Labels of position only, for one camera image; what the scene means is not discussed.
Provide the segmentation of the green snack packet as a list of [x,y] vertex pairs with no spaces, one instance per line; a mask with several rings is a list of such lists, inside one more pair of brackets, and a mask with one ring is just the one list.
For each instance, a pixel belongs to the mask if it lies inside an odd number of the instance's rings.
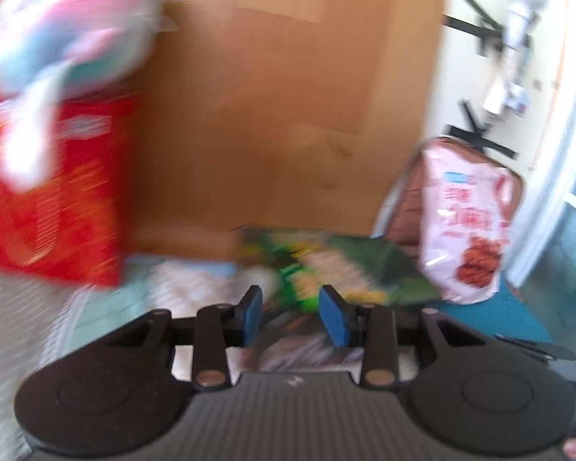
[[236,289],[259,286],[263,304],[277,310],[315,311],[325,285],[355,304],[409,306],[441,298],[415,262],[380,237],[244,227],[235,263]]

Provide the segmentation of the black open cardboard box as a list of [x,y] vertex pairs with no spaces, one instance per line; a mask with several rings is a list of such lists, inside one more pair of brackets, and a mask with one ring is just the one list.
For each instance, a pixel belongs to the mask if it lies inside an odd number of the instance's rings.
[[360,373],[361,348],[333,345],[316,313],[295,310],[265,312],[254,342],[228,348],[233,377],[244,371],[348,371]]

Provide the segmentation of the teal patterned bed cover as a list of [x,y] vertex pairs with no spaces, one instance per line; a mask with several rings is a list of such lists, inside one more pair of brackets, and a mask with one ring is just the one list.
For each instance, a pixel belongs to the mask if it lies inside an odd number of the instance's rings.
[[535,342],[554,341],[505,278],[500,281],[500,289],[484,302],[471,305],[438,302],[432,307],[489,336],[500,334]]

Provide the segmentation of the pink fried dough snack bag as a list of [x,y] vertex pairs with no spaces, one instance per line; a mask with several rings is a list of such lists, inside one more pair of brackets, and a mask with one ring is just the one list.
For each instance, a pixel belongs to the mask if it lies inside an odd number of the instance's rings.
[[498,288],[509,245],[514,175],[441,142],[422,151],[419,266],[447,302],[470,305]]

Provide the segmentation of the red gift bag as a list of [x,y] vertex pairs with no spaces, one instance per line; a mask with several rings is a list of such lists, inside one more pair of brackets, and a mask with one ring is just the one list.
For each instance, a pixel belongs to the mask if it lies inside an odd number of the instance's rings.
[[[119,283],[137,107],[134,95],[62,105],[55,176],[22,194],[0,180],[0,269],[102,287]],[[9,109],[0,100],[0,134]]]

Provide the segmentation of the beige patterned bed sheet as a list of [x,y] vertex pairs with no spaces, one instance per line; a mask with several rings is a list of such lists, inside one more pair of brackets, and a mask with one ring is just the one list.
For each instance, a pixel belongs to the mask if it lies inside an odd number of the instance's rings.
[[69,285],[0,273],[0,460],[20,460],[28,446],[13,413],[22,380],[154,308],[190,317],[203,306],[236,303],[250,285],[264,298],[279,289],[265,267],[133,257],[117,288]]

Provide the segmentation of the pastel unicorn plush toy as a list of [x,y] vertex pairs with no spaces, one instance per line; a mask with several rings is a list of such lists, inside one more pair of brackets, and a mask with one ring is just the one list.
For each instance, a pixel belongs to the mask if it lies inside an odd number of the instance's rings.
[[61,102],[132,75],[171,28],[165,0],[1,0],[0,94],[13,107],[0,135],[0,177],[29,192],[56,173]]

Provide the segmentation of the wooden board against wall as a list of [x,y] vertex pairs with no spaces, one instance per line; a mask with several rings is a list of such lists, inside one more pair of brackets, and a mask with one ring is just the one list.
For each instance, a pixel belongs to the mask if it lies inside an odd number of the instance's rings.
[[419,144],[444,0],[166,0],[135,83],[127,246],[242,226],[366,235]]

